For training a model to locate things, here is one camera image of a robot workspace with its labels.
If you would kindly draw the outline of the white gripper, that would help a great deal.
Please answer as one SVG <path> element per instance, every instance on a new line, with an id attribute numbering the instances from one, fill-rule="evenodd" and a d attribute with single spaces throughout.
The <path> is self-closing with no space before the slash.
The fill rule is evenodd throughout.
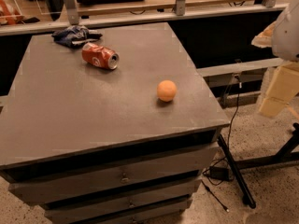
<path id="1" fill-rule="evenodd" d="M 299 61 L 299 0 L 291 0 L 279 14 L 272 35 L 272 52 L 292 62 Z M 266 81 L 259 113 L 273 118 L 299 93 L 299 63 L 283 63 Z"/>

